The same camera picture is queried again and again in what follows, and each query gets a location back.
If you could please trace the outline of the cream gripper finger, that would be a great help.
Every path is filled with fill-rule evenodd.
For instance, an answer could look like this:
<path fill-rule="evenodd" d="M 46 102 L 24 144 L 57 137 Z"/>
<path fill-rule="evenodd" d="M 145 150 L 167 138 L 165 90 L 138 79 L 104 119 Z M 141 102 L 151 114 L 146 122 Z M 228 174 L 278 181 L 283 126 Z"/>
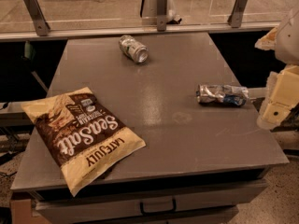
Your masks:
<path fill-rule="evenodd" d="M 274 27 L 262 38 L 259 38 L 254 47 L 261 50 L 274 50 L 276 46 L 278 28 Z"/>
<path fill-rule="evenodd" d="M 266 82 L 257 124 L 272 130 L 278 127 L 299 104 L 299 66 L 288 64 L 279 73 L 271 72 Z"/>

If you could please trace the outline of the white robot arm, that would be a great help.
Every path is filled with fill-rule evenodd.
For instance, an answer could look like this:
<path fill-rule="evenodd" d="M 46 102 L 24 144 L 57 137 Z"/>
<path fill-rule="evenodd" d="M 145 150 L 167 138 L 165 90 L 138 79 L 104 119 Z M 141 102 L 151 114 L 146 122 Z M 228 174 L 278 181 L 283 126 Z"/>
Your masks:
<path fill-rule="evenodd" d="M 272 130 L 279 126 L 299 104 L 299 6 L 293 7 L 279 26 L 255 43 L 257 49 L 273 50 L 286 64 L 279 73 L 271 72 L 257 124 Z"/>

